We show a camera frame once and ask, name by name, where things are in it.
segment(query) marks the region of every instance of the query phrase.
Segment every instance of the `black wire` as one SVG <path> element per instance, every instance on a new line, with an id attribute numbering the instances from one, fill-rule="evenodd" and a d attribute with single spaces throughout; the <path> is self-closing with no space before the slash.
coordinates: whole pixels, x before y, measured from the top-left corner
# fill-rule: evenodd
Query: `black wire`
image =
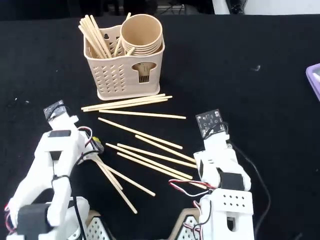
<path id="1" fill-rule="evenodd" d="M 166 10 L 164 10 L 163 12 L 159 13 L 159 15 L 166 13 L 168 10 L 172 9 L 174 6 L 171 5 L 170 7 L 168 7 Z"/>
<path id="2" fill-rule="evenodd" d="M 231 141 L 229 141 L 229 142 L 231 143 L 231 145 L 233 146 L 233 148 L 234 148 L 240 155 L 242 155 L 242 157 L 243 157 L 248 163 L 250 163 L 250 164 L 253 166 L 253 168 L 254 168 L 254 170 L 255 170 L 255 172 L 256 172 L 256 175 L 258 176 L 259 181 L 260 181 L 260 183 L 261 183 L 261 185 L 262 185 L 262 187 L 263 187 L 263 189 L 264 189 L 264 191 L 265 191 L 265 194 L 266 194 L 266 196 L 267 196 L 267 198 L 268 198 L 268 204 L 267 204 L 264 212 L 262 213 L 262 215 L 260 216 L 259 220 L 257 221 L 257 223 L 256 223 L 256 225 L 255 225 L 255 227 L 254 227 L 254 239 L 258 239 L 257 236 L 258 236 L 258 232 L 259 232 L 260 226 L 261 226 L 261 224 L 263 223 L 266 215 L 268 214 L 269 209 L 270 209 L 270 206 L 271 206 L 271 195 L 270 195 L 269 190 L 268 190 L 268 188 L 267 188 L 267 186 L 266 186 L 263 178 L 261 177 L 261 175 L 260 175 L 260 173 L 259 173 L 256 165 L 255 165 L 255 164 L 249 159 L 249 157 L 247 157 L 247 155 L 245 155 L 245 153 L 244 153 L 240 148 L 238 148 L 233 142 L 231 142 Z"/>
<path id="3" fill-rule="evenodd" d="M 79 209 L 78 209 L 78 205 L 77 205 L 77 198 L 75 196 L 72 196 L 72 198 L 73 198 L 74 210 L 75 210 L 76 218 L 78 219 L 79 225 L 80 225 L 81 235 L 83 236 L 83 240 L 87 240 L 86 233 L 85 233 L 85 230 L 84 230 L 84 226 L 82 225 L 82 221 L 81 221 L 80 214 L 79 214 Z"/>
<path id="4" fill-rule="evenodd" d="M 54 186 L 53 186 L 53 182 L 55 180 L 58 180 L 58 179 L 61 179 L 61 178 L 67 178 L 69 179 L 69 183 L 70 183 L 70 187 L 71 187 L 71 181 L 70 181 L 70 177 L 68 175 L 61 175 L 61 176 L 57 176 L 55 175 L 55 168 L 54 168 L 54 162 L 52 162 L 52 169 L 53 169 L 53 177 L 52 177 L 52 180 L 51 180 L 51 185 L 52 185 L 52 190 L 54 190 Z M 84 226 L 82 224 L 82 221 L 81 221 L 81 217 L 80 217 L 80 214 L 79 214 L 79 209 L 78 209 L 78 205 L 77 205 L 77 198 L 71 194 L 71 197 L 73 198 L 73 203 L 74 203 L 74 210 L 75 210 L 75 214 L 76 214 L 76 218 L 79 222 L 79 226 L 80 226 L 80 233 L 81 233 L 81 236 L 80 237 L 83 237 L 83 240 L 87 240 L 86 238 L 86 233 L 85 233 L 85 230 L 84 230 Z"/>
<path id="5" fill-rule="evenodd" d="M 183 7 L 183 5 L 181 4 L 180 10 L 179 10 L 179 15 L 181 14 L 182 7 Z"/>
<path id="6" fill-rule="evenodd" d="M 213 132 L 212 134 L 210 134 L 210 132 L 211 132 L 212 130 L 214 130 L 215 127 L 218 126 L 218 125 L 223 125 L 224 128 L 225 128 L 225 133 L 226 133 L 226 134 L 229 134 L 229 125 L 228 125 L 228 123 L 225 122 L 225 121 L 222 121 L 222 122 L 218 122 L 218 123 L 216 123 L 215 125 L 213 125 L 212 127 L 210 127 L 210 128 L 208 129 L 208 131 L 206 131 L 205 135 L 203 136 L 203 139 L 206 140 L 206 139 L 209 138 L 211 135 L 213 135 L 215 132 Z"/>
<path id="7" fill-rule="evenodd" d="M 87 151 L 84 154 L 82 154 L 78 160 L 75 162 L 74 165 L 77 165 L 82 159 L 84 159 L 85 156 L 87 156 L 88 154 L 92 154 L 92 153 L 100 153 L 98 150 L 91 150 L 91 151 Z"/>
<path id="8" fill-rule="evenodd" d="M 61 104 L 58 104 L 57 106 L 55 106 L 52 110 L 51 110 L 51 112 L 48 114 L 48 116 L 46 117 L 46 121 L 49 121 L 49 120 L 51 120 L 51 116 L 52 116 L 52 114 L 55 112 L 55 110 L 57 110 L 58 108 L 61 108 L 61 107 L 65 107 L 66 109 L 68 109 L 68 110 L 70 110 L 69 109 L 69 107 L 67 107 L 66 105 L 64 105 L 63 103 L 61 103 Z"/>
<path id="9" fill-rule="evenodd" d="M 210 211 L 209 211 L 209 216 L 208 216 L 208 218 L 207 218 L 204 222 L 201 222 L 201 223 L 198 223 L 198 224 L 194 225 L 193 228 L 192 228 L 192 234 L 193 234 L 194 239 L 197 239 L 197 238 L 196 238 L 196 235 L 195 235 L 195 229 L 196 229 L 196 227 L 201 226 L 201 225 L 204 225 L 204 224 L 206 224 L 207 222 L 209 222 L 210 216 L 211 216 L 211 209 L 212 209 L 212 203 L 211 203 L 211 200 L 210 200 Z"/>

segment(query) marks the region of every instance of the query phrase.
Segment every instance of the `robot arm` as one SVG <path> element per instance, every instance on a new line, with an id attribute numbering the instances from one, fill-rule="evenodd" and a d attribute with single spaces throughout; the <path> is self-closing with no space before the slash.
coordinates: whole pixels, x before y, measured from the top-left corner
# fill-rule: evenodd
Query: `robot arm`
<path id="1" fill-rule="evenodd" d="M 24 239 L 27 236 L 39 240 L 67 239 L 79 226 L 74 206 L 68 208 L 72 191 L 69 176 L 83 153 L 95 150 L 95 146 L 86 146 L 88 136 L 77 129 L 74 123 L 78 118 L 68 115 L 62 101 L 46 108 L 44 113 L 46 117 L 49 116 L 47 119 L 52 131 L 42 135 L 31 168 L 8 203 L 16 232 L 9 235 L 7 240 Z M 48 188 L 54 191 L 52 202 L 32 204 Z M 82 197 L 77 199 L 80 218 L 84 223 L 89 204 Z"/>
<path id="2" fill-rule="evenodd" d="M 216 189 L 200 199 L 204 240 L 254 240 L 251 179 L 238 164 L 218 109 L 196 116 L 205 150 L 194 158 L 202 182 Z"/>

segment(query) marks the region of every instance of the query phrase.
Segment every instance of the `cable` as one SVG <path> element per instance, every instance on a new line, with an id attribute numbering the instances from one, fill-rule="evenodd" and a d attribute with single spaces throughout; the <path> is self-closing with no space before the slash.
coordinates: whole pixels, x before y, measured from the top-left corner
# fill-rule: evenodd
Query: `cable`
<path id="1" fill-rule="evenodd" d="M 91 151 L 87 151 L 87 152 L 85 152 L 84 154 L 82 154 L 79 158 L 78 158 L 78 160 L 75 162 L 75 164 L 74 165 L 77 165 L 81 160 L 83 160 L 84 159 L 84 157 L 85 156 L 87 156 L 87 155 L 89 155 L 89 154 L 92 154 L 92 153 L 100 153 L 98 150 L 91 150 Z"/>
<path id="2" fill-rule="evenodd" d="M 200 192 L 200 193 L 197 193 L 197 194 L 190 194 L 186 190 L 184 190 L 182 187 L 179 187 L 176 184 L 170 182 L 170 180 L 169 180 L 169 185 L 172 186 L 174 189 L 177 189 L 178 191 L 184 193 L 185 195 L 187 195 L 189 197 L 197 197 L 197 196 L 201 196 L 201 195 L 209 193 L 209 190 L 207 190 L 207 191 L 203 191 L 203 192 Z"/>
<path id="3" fill-rule="evenodd" d="M 210 134 L 210 132 L 211 132 L 212 130 L 214 130 L 216 126 L 219 126 L 219 125 L 224 126 L 224 127 L 225 127 L 225 133 L 226 133 L 226 134 L 229 134 L 229 125 L 228 125 L 228 123 L 225 122 L 225 121 L 222 121 L 222 122 L 218 122 L 218 123 L 216 123 L 215 125 L 213 125 L 212 127 L 210 127 L 210 128 L 208 129 L 208 131 L 206 131 L 205 135 L 203 136 L 203 139 L 206 140 L 206 139 L 208 139 L 211 135 L 215 134 L 214 131 L 213 131 L 212 134 Z"/>
<path id="4" fill-rule="evenodd" d="M 51 119 L 52 114 L 55 112 L 55 110 L 57 110 L 58 108 L 61 108 L 61 107 L 65 107 L 66 109 L 70 110 L 69 107 L 66 106 L 66 105 L 64 105 L 63 103 L 58 104 L 57 106 L 55 106 L 55 107 L 51 110 L 51 112 L 48 114 L 48 116 L 46 117 L 45 120 L 46 120 L 46 121 L 51 121 L 51 120 L 53 120 L 53 119 L 55 118 L 55 116 L 53 116 L 53 118 Z"/>
<path id="5" fill-rule="evenodd" d="M 260 226 L 261 226 L 261 224 L 263 223 L 266 215 L 268 214 L 269 209 L 270 209 L 270 206 L 271 206 L 271 195 L 270 195 L 269 190 L 268 190 L 268 188 L 267 188 L 267 186 L 266 186 L 263 178 L 261 177 L 261 175 L 260 175 L 260 173 L 259 173 L 256 165 L 255 165 L 255 164 L 249 159 L 249 157 L 247 157 L 247 155 L 245 155 L 245 153 L 244 153 L 240 148 L 238 148 L 233 142 L 231 142 L 231 141 L 229 141 L 229 142 L 230 142 L 231 145 L 234 147 L 234 149 L 235 149 L 240 155 L 242 155 L 242 157 L 243 157 L 248 163 L 250 163 L 250 164 L 253 166 L 253 168 L 254 168 L 254 170 L 255 170 L 255 172 L 256 172 L 256 175 L 258 176 L 259 181 L 260 181 L 260 183 L 261 183 L 261 185 L 262 185 L 262 187 L 263 187 L 263 189 L 264 189 L 264 191 L 265 191 L 265 194 L 266 194 L 266 196 L 267 196 L 267 198 L 268 198 L 267 206 L 266 206 L 264 212 L 262 213 L 262 215 L 260 216 L 259 220 L 257 221 L 257 223 L 256 223 L 256 225 L 255 225 L 255 227 L 254 227 L 254 239 L 257 239 Z"/>
<path id="6" fill-rule="evenodd" d="M 78 209 L 78 205 L 77 205 L 77 198 L 75 196 L 72 196 L 72 198 L 73 198 L 74 210 L 75 210 L 76 218 L 78 219 L 78 222 L 79 222 L 79 225 L 80 225 L 81 235 L 83 236 L 84 240 L 87 240 L 86 233 L 85 233 L 85 230 L 84 230 L 84 226 L 83 226 L 81 218 L 80 218 L 80 213 L 79 213 L 79 209 Z"/>
<path id="7" fill-rule="evenodd" d="M 202 226 L 205 225 L 207 222 L 209 222 L 210 216 L 211 216 L 211 210 L 212 210 L 212 203 L 211 203 L 211 201 L 210 201 L 210 210 L 209 210 L 209 216 L 208 216 L 208 218 L 205 220 L 205 222 L 201 222 L 201 223 L 198 223 L 198 224 L 196 224 L 196 225 L 193 226 L 192 234 L 193 234 L 194 239 L 196 239 L 195 229 L 196 229 L 196 227 L 198 227 L 198 226 L 200 226 L 200 233 L 199 233 L 199 235 L 200 235 L 200 239 L 202 239 Z"/>
<path id="8" fill-rule="evenodd" d="M 77 162 L 78 162 L 84 155 L 85 155 L 85 153 L 82 154 L 82 155 L 79 157 L 79 159 L 77 160 Z M 53 163 L 53 162 L 52 162 L 52 168 L 53 168 L 53 177 L 52 177 L 52 180 L 51 180 L 52 190 L 55 191 L 55 190 L 54 190 L 54 186 L 53 186 L 53 182 L 54 182 L 55 180 L 58 180 L 58 179 L 61 179 L 61 178 L 67 178 L 67 179 L 69 180 L 69 184 L 70 184 L 70 187 L 71 187 L 70 177 L 69 177 L 68 175 L 61 175 L 61 176 L 55 175 L 55 174 L 54 174 L 55 168 L 54 168 L 54 163 Z M 78 205 L 77 205 L 77 198 L 76 198 L 73 194 L 71 194 L 71 197 L 73 198 L 74 210 L 75 210 L 76 218 L 77 218 L 77 220 L 78 220 L 78 222 L 79 222 L 79 227 L 80 227 L 81 236 L 83 237 L 83 240 L 87 240 L 87 238 L 86 238 L 86 233 L 85 233 L 85 230 L 84 230 L 84 226 L 83 226 L 83 224 L 82 224 L 81 217 L 80 217 L 80 214 L 79 214 L 79 209 L 78 209 Z"/>
<path id="9" fill-rule="evenodd" d="M 211 186 L 209 183 L 203 182 L 203 181 L 194 181 L 194 180 L 179 180 L 179 179 L 170 179 L 169 181 L 170 183 L 193 183 L 193 184 L 200 184 L 203 186 L 206 186 L 209 189 L 216 189 L 214 186 Z"/>
<path id="10" fill-rule="evenodd" d="M 90 131 L 90 137 L 89 137 L 88 141 L 86 141 L 86 143 L 84 144 L 84 147 L 86 147 L 92 139 L 92 134 L 93 134 L 92 129 L 88 126 L 80 126 L 77 128 L 77 130 L 78 131 L 80 131 L 80 130 L 89 130 Z"/>

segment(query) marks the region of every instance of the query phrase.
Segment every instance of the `beige paper cup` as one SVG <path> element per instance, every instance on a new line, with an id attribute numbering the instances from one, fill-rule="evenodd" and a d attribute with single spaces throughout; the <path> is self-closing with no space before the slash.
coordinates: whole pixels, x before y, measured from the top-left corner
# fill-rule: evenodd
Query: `beige paper cup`
<path id="1" fill-rule="evenodd" d="M 137 14 L 123 22 L 120 28 L 125 49 L 145 49 L 162 41 L 163 29 L 160 21 L 148 14 Z"/>
<path id="2" fill-rule="evenodd" d="M 134 51 L 132 52 L 132 55 L 141 55 L 141 56 L 151 55 L 155 53 L 160 48 L 160 46 L 161 46 L 161 42 L 149 50 L 134 49 Z"/>

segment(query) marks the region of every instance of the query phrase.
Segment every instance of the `black tablecloth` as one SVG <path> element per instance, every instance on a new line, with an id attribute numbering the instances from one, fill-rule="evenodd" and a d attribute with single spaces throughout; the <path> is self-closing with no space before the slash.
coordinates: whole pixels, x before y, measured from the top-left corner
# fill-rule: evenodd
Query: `black tablecloth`
<path id="1" fill-rule="evenodd" d="M 38 141 L 50 130 L 43 108 L 60 99 L 78 115 L 78 124 L 92 127 L 102 142 L 167 156 L 97 117 L 180 144 L 192 156 L 204 147 L 195 114 L 219 108 L 231 139 L 255 162 L 272 197 L 258 239 L 319 239 L 320 103 L 305 70 L 320 62 L 320 16 L 160 20 L 166 43 L 161 93 L 173 99 L 130 111 L 185 115 L 187 120 L 81 112 L 81 106 L 100 101 L 83 56 L 79 19 L 0 22 L 0 205 L 14 194 Z M 98 19 L 103 27 L 122 21 Z M 166 175 L 121 158 L 113 149 L 107 148 L 102 159 L 156 197 L 120 180 L 138 210 L 134 215 L 92 161 L 74 168 L 73 192 L 103 215 L 118 239 L 167 238 L 181 210 L 192 207 L 192 199 L 169 187 Z M 241 157 L 239 162 L 251 176 L 255 223 L 266 207 L 266 195 L 252 167 Z M 197 176 L 196 170 L 165 163 Z"/>

